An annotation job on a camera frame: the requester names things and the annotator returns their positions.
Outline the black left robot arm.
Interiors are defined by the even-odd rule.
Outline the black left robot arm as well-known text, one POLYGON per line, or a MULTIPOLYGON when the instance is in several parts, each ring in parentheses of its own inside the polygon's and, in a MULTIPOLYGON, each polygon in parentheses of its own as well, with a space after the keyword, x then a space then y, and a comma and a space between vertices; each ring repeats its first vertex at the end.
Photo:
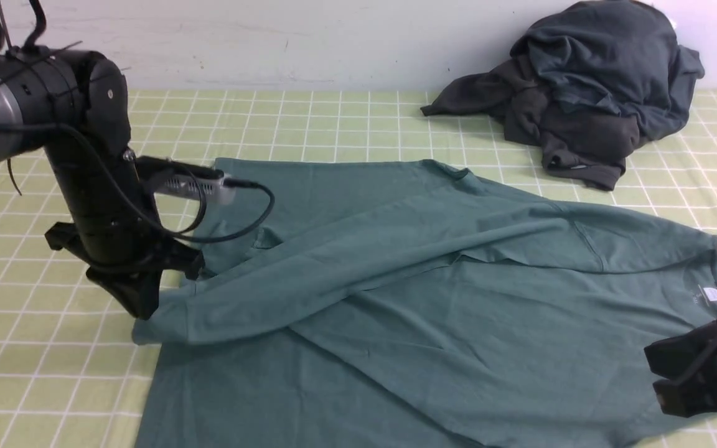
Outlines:
POLYGON ((119 68, 92 51, 45 47, 0 54, 0 162, 43 150, 71 222, 45 233, 49 248, 87 264, 87 278, 132 317, 157 309, 162 273, 194 279, 202 253, 160 222, 154 194, 173 176, 187 186, 218 171, 129 147, 128 89, 119 68))

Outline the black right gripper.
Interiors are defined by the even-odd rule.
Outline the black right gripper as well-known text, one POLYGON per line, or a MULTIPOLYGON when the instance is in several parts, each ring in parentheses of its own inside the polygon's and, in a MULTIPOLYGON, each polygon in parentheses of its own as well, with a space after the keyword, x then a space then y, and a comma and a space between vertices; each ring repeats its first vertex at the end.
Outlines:
POLYGON ((717 319, 644 349, 655 397, 667 415, 689 419, 717 413, 717 319))

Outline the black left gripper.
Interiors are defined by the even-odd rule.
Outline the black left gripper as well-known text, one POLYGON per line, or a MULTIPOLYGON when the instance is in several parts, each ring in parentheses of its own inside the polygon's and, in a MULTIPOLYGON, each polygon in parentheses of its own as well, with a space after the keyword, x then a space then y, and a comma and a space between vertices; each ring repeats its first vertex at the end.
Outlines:
POLYGON ((165 270, 197 279, 205 264, 201 250, 139 223, 85 226, 80 222, 57 222, 45 238, 50 249, 66 250, 85 262, 88 280, 140 320, 150 319, 157 310, 165 270))

